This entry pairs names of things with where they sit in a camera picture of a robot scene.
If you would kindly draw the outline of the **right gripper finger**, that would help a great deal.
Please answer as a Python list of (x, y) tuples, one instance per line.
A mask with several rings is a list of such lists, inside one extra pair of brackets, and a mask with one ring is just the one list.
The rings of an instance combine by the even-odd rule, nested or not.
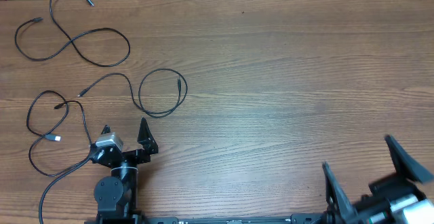
[(329, 164), (322, 164), (325, 175), (325, 192), (328, 208), (324, 212), (324, 223), (349, 223), (357, 216), (357, 211), (343, 191)]
[(389, 148), (396, 173), (422, 184), (433, 181), (433, 174), (411, 157), (393, 136), (388, 134), (384, 139)]

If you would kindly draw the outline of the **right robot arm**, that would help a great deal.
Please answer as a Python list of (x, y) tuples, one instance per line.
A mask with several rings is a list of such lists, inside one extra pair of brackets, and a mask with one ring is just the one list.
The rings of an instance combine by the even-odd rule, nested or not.
[(433, 206), (416, 184), (430, 183), (433, 174), (411, 157), (391, 136), (384, 137), (395, 172), (369, 184), (370, 195), (352, 203), (328, 163), (325, 175), (328, 209), (322, 223), (432, 223)]

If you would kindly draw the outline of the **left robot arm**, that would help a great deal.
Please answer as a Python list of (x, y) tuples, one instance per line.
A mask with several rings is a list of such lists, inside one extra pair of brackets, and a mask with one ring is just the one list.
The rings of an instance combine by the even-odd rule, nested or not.
[(94, 187), (98, 204), (96, 223), (148, 223), (137, 209), (138, 165), (149, 163), (159, 148), (145, 118), (140, 121), (137, 143), (141, 148), (124, 151), (119, 135), (105, 125), (92, 144), (92, 163), (111, 170), (111, 175), (100, 179)]

